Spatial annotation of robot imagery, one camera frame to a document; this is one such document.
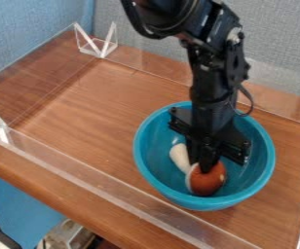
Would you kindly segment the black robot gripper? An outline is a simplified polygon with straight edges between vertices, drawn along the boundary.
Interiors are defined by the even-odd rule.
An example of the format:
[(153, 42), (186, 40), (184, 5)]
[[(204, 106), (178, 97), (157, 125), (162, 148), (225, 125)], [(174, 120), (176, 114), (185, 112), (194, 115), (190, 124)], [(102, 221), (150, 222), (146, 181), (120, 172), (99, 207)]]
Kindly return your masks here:
[(250, 156), (252, 142), (234, 124), (249, 113), (236, 109), (237, 91), (206, 98), (190, 90), (190, 107), (172, 107), (169, 126), (185, 137), (189, 161), (200, 161), (201, 171), (209, 173), (221, 157), (242, 165)]

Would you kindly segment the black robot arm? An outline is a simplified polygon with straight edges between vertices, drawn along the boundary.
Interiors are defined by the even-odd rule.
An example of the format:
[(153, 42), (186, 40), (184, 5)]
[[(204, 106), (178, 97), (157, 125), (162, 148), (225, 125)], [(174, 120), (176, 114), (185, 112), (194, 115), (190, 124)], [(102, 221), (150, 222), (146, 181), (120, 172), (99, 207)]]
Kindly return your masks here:
[(242, 164), (250, 141), (234, 126), (237, 95), (249, 78), (240, 17), (222, 0), (121, 0), (129, 22), (149, 39), (176, 37), (193, 73), (190, 108), (170, 109), (170, 128), (185, 136), (189, 160), (204, 173), (221, 157)]

